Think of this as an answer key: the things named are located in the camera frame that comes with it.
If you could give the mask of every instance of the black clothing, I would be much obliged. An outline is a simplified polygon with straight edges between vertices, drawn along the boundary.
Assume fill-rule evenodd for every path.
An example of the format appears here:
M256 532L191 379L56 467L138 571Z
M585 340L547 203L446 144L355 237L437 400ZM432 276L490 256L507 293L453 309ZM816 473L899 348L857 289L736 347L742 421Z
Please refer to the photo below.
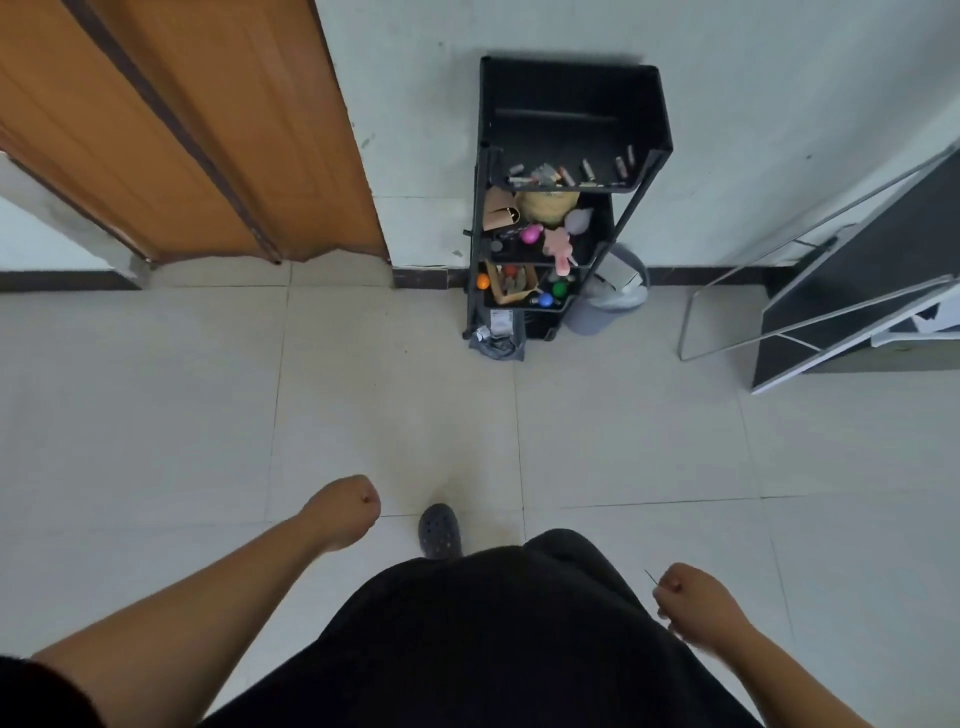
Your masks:
M0 661L0 695L15 715L44 703L71 725L99 725L79 691L39 666ZM378 574L314 643L203 722L254 725L759 724L603 554L554 530Z

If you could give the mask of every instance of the hand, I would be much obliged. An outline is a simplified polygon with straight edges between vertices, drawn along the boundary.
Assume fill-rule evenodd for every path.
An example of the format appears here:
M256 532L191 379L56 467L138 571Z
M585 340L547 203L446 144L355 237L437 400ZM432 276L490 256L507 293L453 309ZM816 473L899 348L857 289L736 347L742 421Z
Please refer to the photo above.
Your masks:
M380 495L365 475L327 483L294 517L320 552L339 551L362 539L380 518Z
M727 587L705 571L674 564L654 590L670 631L718 657L754 631Z

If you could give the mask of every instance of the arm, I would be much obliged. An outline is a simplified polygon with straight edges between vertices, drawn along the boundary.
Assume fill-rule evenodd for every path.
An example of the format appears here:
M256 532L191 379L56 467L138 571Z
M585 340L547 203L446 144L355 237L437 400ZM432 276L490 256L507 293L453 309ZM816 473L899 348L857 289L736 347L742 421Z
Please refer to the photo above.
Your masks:
M708 573L674 564L654 590L670 630L727 664L769 728L871 728L747 620Z
M109 728L193 725L303 571L379 515L365 476L336 480L293 518L34 659L83 691Z

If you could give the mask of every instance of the wooden door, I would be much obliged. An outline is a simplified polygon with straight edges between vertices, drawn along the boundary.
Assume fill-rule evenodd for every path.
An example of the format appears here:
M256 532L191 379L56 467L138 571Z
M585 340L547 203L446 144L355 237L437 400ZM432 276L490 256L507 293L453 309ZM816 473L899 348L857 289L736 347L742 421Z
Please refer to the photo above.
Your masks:
M89 0L285 257L386 256L313 0Z
M0 46L0 145L150 258L386 257L312 0L5 0Z
M0 147L145 256L263 255L59 0L0 4Z

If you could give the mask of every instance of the foot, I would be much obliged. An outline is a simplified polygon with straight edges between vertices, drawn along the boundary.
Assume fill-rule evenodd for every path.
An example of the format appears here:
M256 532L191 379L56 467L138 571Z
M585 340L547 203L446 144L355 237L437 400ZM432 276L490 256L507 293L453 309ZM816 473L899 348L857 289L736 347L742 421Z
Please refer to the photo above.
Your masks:
M457 516L446 503L435 503L420 516L420 549L428 559L455 559L464 555Z

